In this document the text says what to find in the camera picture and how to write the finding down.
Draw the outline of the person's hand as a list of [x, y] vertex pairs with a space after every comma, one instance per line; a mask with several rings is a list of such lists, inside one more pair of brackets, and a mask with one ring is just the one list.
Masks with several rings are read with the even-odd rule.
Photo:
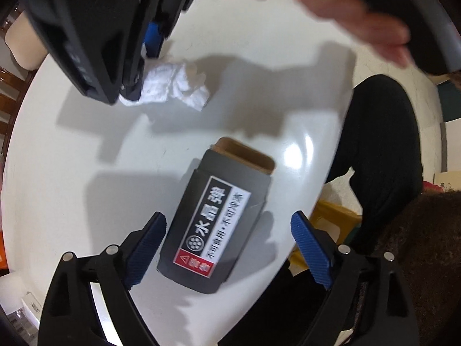
[[332, 20], [382, 59], [406, 68], [413, 64], [407, 44], [408, 26], [400, 19], [376, 13], [363, 0], [297, 0], [314, 16]]

